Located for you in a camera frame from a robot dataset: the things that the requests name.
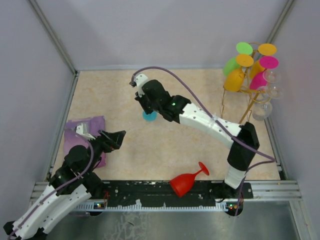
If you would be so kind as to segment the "blue plastic wine glass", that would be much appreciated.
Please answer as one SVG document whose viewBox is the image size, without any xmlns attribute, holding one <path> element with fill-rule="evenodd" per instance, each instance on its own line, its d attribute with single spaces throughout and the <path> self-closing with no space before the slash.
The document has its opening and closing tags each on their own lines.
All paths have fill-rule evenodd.
<svg viewBox="0 0 320 240">
<path fill-rule="evenodd" d="M 153 122 L 157 119 L 157 112 L 152 111 L 151 113 L 146 113 L 145 111 L 142 112 L 142 117 L 147 122 Z"/>
</svg>

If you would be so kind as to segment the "red plastic wine glass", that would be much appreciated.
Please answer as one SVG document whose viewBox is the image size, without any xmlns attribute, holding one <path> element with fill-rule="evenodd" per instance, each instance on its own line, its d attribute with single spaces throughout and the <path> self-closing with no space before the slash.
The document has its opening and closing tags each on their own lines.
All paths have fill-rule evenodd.
<svg viewBox="0 0 320 240">
<path fill-rule="evenodd" d="M 183 197 L 192 189 L 198 174 L 203 172 L 207 176 L 210 175 L 208 168 L 202 162 L 199 161 L 198 165 L 200 167 L 199 171 L 195 173 L 183 173 L 169 181 L 171 188 L 179 198 Z"/>
</svg>

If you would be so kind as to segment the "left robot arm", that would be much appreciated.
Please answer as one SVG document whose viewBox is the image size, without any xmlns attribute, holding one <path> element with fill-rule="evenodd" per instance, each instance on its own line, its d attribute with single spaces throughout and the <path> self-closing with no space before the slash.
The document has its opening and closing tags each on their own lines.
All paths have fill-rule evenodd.
<svg viewBox="0 0 320 240">
<path fill-rule="evenodd" d="M 102 154 L 120 149 L 126 131 L 99 130 L 96 136 L 68 128 L 65 132 L 85 141 L 88 146 L 73 146 L 32 207 L 19 219 L 4 225 L 9 240 L 44 240 L 79 204 L 103 195 L 104 182 L 94 170 Z"/>
</svg>

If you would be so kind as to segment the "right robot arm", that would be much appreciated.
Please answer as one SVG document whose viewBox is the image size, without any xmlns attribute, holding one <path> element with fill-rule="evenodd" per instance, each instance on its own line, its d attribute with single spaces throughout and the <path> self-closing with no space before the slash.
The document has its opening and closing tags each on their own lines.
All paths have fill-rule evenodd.
<svg viewBox="0 0 320 240">
<path fill-rule="evenodd" d="M 254 125 L 249 122 L 241 125 L 215 115 L 209 116 L 188 98 L 170 95 L 158 80 L 150 80 L 145 75 L 139 75 L 130 85 L 137 88 L 135 100 L 146 114 L 157 112 L 168 122 L 198 129 L 229 149 L 223 192 L 227 197 L 235 198 L 241 192 L 241 181 L 260 147 Z"/>
</svg>

